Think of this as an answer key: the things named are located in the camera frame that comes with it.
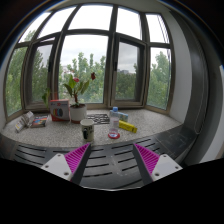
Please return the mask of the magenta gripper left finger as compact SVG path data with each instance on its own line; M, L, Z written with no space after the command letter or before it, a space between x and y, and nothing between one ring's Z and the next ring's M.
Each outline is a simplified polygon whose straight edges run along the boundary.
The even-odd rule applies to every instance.
M79 185L90 153L91 144L87 143L65 155L56 154L42 169Z

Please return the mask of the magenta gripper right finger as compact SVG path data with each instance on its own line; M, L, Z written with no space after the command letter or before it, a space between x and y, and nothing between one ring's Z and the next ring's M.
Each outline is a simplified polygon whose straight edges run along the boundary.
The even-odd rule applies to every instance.
M167 154L157 153L138 144L133 145L133 154L136 159L142 181L145 185L164 178L182 169Z

